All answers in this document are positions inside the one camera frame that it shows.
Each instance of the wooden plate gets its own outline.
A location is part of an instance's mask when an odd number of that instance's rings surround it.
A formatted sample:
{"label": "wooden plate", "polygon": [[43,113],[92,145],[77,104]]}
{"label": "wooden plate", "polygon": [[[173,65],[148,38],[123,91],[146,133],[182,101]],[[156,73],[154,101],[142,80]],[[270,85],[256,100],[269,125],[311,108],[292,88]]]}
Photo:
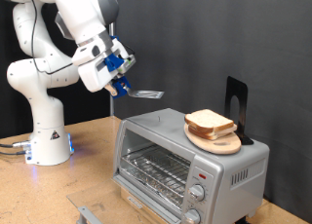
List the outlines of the wooden plate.
{"label": "wooden plate", "polygon": [[184,125],[184,132],[193,144],[215,154],[233,154],[242,146],[240,138],[234,132],[216,140],[204,139],[190,133],[187,124]]}

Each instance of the bread slice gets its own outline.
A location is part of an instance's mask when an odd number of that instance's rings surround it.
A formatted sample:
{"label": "bread slice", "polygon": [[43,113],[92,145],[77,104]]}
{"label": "bread slice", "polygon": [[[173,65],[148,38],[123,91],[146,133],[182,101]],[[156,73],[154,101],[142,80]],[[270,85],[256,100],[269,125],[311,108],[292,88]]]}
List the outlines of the bread slice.
{"label": "bread slice", "polygon": [[185,123],[201,133],[223,131],[234,126],[234,122],[209,109],[185,115]]}
{"label": "bread slice", "polygon": [[209,140],[215,140],[218,139],[220,137],[223,137],[225,135],[228,135],[231,132],[234,132],[237,129],[237,126],[234,125],[232,128],[223,130],[223,131],[219,131],[217,133],[201,133],[199,131],[196,131],[195,129],[193,129],[191,126],[188,126],[188,131],[192,134],[195,134],[201,138],[205,138],[205,139],[209,139]]}

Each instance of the metal spatula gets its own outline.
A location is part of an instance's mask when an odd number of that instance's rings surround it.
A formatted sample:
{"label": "metal spatula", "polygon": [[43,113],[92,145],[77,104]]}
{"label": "metal spatula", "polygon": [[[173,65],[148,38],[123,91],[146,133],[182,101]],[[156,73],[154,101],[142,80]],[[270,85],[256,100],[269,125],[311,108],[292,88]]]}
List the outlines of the metal spatula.
{"label": "metal spatula", "polygon": [[160,99],[165,92],[159,91],[134,91],[128,87],[126,87],[128,95],[131,97],[137,98],[153,98],[153,99]]}

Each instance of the toaster oven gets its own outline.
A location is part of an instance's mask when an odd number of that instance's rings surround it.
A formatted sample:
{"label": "toaster oven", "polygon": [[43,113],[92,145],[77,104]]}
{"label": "toaster oven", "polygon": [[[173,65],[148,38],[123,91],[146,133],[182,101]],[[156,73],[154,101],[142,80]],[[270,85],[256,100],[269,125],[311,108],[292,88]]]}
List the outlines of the toaster oven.
{"label": "toaster oven", "polygon": [[114,180],[168,223],[232,224],[261,205],[269,148],[254,141],[232,155],[191,143],[172,109],[121,122]]}

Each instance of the cable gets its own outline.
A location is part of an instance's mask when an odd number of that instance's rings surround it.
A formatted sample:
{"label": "cable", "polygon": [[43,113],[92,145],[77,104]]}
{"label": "cable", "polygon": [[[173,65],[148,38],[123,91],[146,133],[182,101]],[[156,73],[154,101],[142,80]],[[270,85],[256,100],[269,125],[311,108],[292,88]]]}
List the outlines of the cable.
{"label": "cable", "polygon": [[0,147],[2,147],[2,148],[13,148],[13,145],[10,145],[10,144],[0,144]]}
{"label": "cable", "polygon": [[24,154],[26,154],[26,151],[19,151],[17,153],[13,153],[13,154],[0,152],[0,154],[3,154],[3,155],[24,155]]}
{"label": "cable", "polygon": [[36,67],[36,69],[37,69],[37,71],[38,71],[39,73],[46,73],[47,75],[53,75],[53,74],[55,74],[55,73],[57,73],[57,72],[59,72],[59,71],[65,69],[66,67],[71,66],[72,63],[70,63],[70,64],[68,64],[68,65],[65,65],[64,67],[61,67],[60,69],[55,70],[55,71],[53,71],[53,72],[47,72],[47,71],[41,71],[41,70],[39,70],[39,68],[38,68],[38,66],[37,66],[37,63],[36,63],[36,59],[34,58],[34,52],[33,52],[33,37],[34,37],[34,34],[35,34],[35,28],[36,28],[37,19],[38,19],[38,13],[37,13],[37,8],[36,8],[36,5],[35,5],[34,0],[31,0],[31,2],[32,2],[33,8],[34,8],[34,10],[35,10],[35,21],[34,21],[34,23],[33,23],[32,34],[31,34],[31,55],[32,55],[33,63],[35,64],[35,67]]}
{"label": "cable", "polygon": [[132,53],[133,53],[133,56],[136,54],[136,52],[135,52],[133,49],[131,49],[129,46],[125,45],[125,44],[122,43],[122,42],[120,42],[120,43],[121,43],[124,47],[128,48],[129,50],[131,50]]}

